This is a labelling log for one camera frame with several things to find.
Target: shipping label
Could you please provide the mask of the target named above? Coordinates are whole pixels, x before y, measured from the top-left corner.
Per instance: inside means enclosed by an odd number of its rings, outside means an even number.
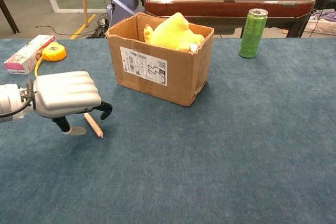
[[[124,71],[167,86],[167,61],[120,47]]]

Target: tissue box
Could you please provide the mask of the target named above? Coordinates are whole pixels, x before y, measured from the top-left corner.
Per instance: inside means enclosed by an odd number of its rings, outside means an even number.
[[[10,56],[5,67],[10,73],[29,74],[42,55],[42,50],[51,42],[56,41],[53,35],[38,35],[18,52]]]
[[[208,76],[214,29],[189,24],[194,33],[205,38],[194,54],[145,43],[145,25],[155,29],[163,21],[164,18],[138,13],[116,23],[106,32],[117,83],[189,106]]]

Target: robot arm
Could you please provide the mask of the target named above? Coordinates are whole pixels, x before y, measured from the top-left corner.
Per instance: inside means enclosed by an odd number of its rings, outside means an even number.
[[[34,82],[29,80],[26,89],[15,84],[0,86],[0,123],[23,118],[31,110],[51,118],[65,134],[83,135],[86,130],[70,126],[65,116],[100,110],[104,120],[111,114],[112,105],[101,100],[84,71],[39,76]]]

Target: green can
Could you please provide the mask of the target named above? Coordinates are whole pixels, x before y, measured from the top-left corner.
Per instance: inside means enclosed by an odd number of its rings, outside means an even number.
[[[251,9],[248,11],[243,37],[241,38],[239,55],[254,58],[257,55],[261,36],[265,28],[268,11]]]

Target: stuffed toy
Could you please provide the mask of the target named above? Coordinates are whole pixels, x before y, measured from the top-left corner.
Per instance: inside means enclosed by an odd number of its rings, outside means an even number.
[[[189,22],[181,13],[175,13],[154,31],[146,25],[143,35],[148,44],[185,52],[196,52],[204,40],[201,34],[194,34],[189,29]]]

